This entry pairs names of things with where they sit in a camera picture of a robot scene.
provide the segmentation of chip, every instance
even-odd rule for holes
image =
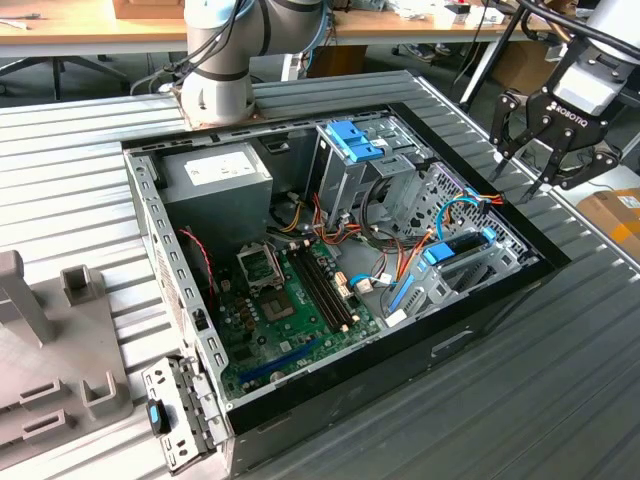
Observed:
[[[244,360],[248,360],[249,358],[253,357],[253,353],[251,353],[251,350],[249,349],[249,347],[243,347],[239,350],[235,350],[233,352],[233,357],[238,362],[242,362]]]
[[[261,295],[258,301],[269,322],[275,322],[296,313],[293,303],[284,290],[272,290]]]

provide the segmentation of yellow wire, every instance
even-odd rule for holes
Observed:
[[[290,231],[292,231],[294,228],[296,228],[298,226],[298,222],[300,221],[300,212],[302,211],[302,202],[298,203],[298,208],[296,208],[296,214],[293,217],[293,220],[291,221],[291,223],[289,224],[288,227],[282,228],[280,229],[281,232],[283,233],[288,233]]]

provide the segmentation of desk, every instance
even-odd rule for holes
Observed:
[[[407,72],[255,90],[268,118],[405,102],[485,178],[495,168],[486,133]],[[64,132],[50,135],[52,122]],[[117,142],[185,130],[178,104],[143,95],[4,109],[0,133],[5,128],[12,131],[0,136],[0,245],[3,231],[24,232],[20,244],[3,246],[29,252],[28,283],[79,263],[102,271],[138,407],[128,419],[0,472],[0,479],[169,480],[142,405],[140,372],[175,353],[179,335],[146,258]],[[517,200],[532,178],[514,160],[495,185]],[[519,208],[571,265],[479,345],[240,478],[512,479],[532,471],[563,480],[637,478],[636,274],[556,192],[540,192]],[[179,478],[217,480],[219,460],[214,455]]]
[[[5,0],[2,15],[37,12],[43,20],[29,20],[23,31],[0,25],[0,58],[44,57],[185,51],[186,30],[181,19],[119,20],[111,0]],[[478,38],[495,42],[506,24],[482,28]],[[542,22],[536,29],[546,29]],[[399,43],[470,42],[476,28],[436,28],[433,19],[405,20],[393,12],[352,10],[336,12],[338,45],[393,45]],[[511,40],[525,40],[517,30]],[[492,46],[481,59],[485,65]],[[285,56],[282,80],[297,78],[299,57]]]

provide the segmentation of metal workbench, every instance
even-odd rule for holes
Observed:
[[[267,117],[403,101],[483,175],[495,165],[482,131],[407,72],[264,84],[256,96]],[[30,283],[79,263],[102,270],[138,405],[0,478],[169,478],[140,371],[179,338],[138,237],[117,141],[184,129],[163,95],[0,111],[1,248],[19,248]],[[516,199],[529,182],[509,167],[496,186]],[[481,344],[245,478],[638,478],[638,275],[555,197],[522,210],[571,266]],[[180,478],[214,479],[218,467],[213,457]]]

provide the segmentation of side panel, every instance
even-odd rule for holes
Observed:
[[[376,398],[428,373],[494,328],[532,289],[516,292],[464,321],[378,363],[334,388],[242,434],[235,439],[232,478],[251,470],[305,438],[351,415]]]

